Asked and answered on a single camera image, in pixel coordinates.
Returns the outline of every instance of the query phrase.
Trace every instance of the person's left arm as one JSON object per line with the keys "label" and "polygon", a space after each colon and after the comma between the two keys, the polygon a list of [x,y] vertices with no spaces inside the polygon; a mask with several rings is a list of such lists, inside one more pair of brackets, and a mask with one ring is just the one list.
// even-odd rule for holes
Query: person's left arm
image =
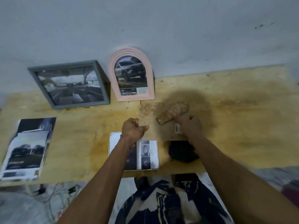
{"label": "person's left arm", "polygon": [[123,123],[122,136],[104,165],[65,210],[57,224],[108,223],[130,147],[148,130],[138,119]]}

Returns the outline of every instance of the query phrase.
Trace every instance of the picture frame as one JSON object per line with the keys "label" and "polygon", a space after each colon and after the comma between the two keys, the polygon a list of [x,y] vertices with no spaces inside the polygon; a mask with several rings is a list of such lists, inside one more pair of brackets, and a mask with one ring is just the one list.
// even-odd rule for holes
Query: picture frame
{"label": "picture frame", "polygon": [[28,67],[53,109],[110,104],[96,60]]}
{"label": "picture frame", "polygon": [[126,47],[115,52],[108,73],[117,101],[155,99],[152,65],[139,49]]}

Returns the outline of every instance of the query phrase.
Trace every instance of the floor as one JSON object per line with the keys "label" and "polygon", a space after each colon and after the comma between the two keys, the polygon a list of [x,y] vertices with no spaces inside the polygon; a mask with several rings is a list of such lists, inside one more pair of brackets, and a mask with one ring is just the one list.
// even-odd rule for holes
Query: floor
{"label": "floor", "polygon": [[[271,186],[281,191],[282,186],[292,180],[299,180],[299,167],[258,169],[253,172],[260,178],[267,181]],[[216,195],[222,203],[207,173],[198,174],[200,180]],[[160,179],[170,181],[170,176],[155,176],[149,178],[149,183],[153,184]],[[58,220],[61,209],[66,208],[71,200],[84,188],[87,182],[65,182],[44,185],[45,192],[37,195],[36,191],[41,192],[39,185],[30,187],[2,187],[0,188],[0,224],[51,224]],[[115,218],[122,204],[136,191],[133,178],[123,178],[121,180],[118,194],[116,196],[113,211],[109,224],[115,222]]]}

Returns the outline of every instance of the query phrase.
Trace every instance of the hand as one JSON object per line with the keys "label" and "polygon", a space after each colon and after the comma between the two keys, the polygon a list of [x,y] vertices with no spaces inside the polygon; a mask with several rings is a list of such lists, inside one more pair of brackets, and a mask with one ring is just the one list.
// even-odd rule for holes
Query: hand
{"label": "hand", "polygon": [[121,129],[122,138],[127,138],[130,143],[135,143],[141,139],[144,135],[144,132],[149,129],[149,126],[138,126],[138,119],[129,118],[123,123]]}
{"label": "hand", "polygon": [[180,124],[181,131],[187,136],[190,144],[202,137],[202,124],[197,116],[182,115],[174,116],[174,119]]}

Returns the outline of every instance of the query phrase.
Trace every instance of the pink picture frame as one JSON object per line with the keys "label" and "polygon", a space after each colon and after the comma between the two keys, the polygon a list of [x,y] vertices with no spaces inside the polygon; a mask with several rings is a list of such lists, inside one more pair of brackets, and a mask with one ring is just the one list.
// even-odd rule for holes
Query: pink picture frame
{"label": "pink picture frame", "polygon": [[139,49],[126,47],[115,52],[108,74],[117,101],[155,99],[152,65]]}

